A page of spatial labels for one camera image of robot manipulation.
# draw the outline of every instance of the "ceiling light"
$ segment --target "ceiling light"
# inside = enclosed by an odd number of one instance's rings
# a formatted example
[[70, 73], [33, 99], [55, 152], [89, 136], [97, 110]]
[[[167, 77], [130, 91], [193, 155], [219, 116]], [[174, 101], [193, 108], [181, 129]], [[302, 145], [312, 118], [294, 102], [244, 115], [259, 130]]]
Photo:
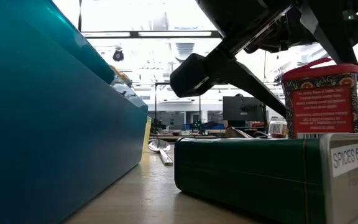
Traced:
[[84, 37], [130, 37], [129, 32], [82, 32]]
[[164, 103], [164, 104], [191, 103], [191, 100], [189, 100], [189, 99], [171, 99], [171, 100], [159, 101], [159, 103]]
[[211, 31], [139, 32], [141, 37], [208, 37], [211, 34]]

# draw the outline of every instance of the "black camera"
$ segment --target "black camera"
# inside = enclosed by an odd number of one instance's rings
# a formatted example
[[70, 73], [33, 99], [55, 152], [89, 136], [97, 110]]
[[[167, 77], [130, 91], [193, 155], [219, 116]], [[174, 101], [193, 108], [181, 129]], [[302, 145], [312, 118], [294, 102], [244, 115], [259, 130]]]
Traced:
[[117, 49], [116, 52], [114, 53], [114, 55], [112, 56], [112, 59], [115, 60], [116, 62], [120, 62], [120, 61], [124, 60], [124, 54], [123, 54], [122, 50]]

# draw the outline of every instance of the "computer monitor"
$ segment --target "computer monitor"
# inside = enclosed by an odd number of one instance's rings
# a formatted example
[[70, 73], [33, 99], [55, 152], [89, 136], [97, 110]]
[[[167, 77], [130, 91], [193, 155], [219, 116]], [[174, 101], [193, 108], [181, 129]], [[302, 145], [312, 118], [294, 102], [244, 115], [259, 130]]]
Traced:
[[223, 120], [265, 122], [264, 116], [264, 104], [253, 97], [223, 97]]

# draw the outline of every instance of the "desk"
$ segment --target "desk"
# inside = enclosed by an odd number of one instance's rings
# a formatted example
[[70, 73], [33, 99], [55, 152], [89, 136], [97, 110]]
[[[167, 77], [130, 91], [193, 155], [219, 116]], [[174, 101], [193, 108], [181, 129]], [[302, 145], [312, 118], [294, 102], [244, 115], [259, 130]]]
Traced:
[[[175, 160], [173, 149], [168, 153]], [[173, 166], [164, 166], [160, 155], [145, 152], [139, 166], [65, 223], [273, 224], [245, 213], [181, 193], [174, 182]]]

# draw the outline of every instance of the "white label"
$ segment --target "white label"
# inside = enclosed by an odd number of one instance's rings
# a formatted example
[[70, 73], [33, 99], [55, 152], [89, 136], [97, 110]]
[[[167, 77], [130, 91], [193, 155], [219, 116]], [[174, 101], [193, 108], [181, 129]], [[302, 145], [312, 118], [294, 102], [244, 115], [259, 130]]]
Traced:
[[333, 176], [358, 168], [358, 143], [331, 149]]

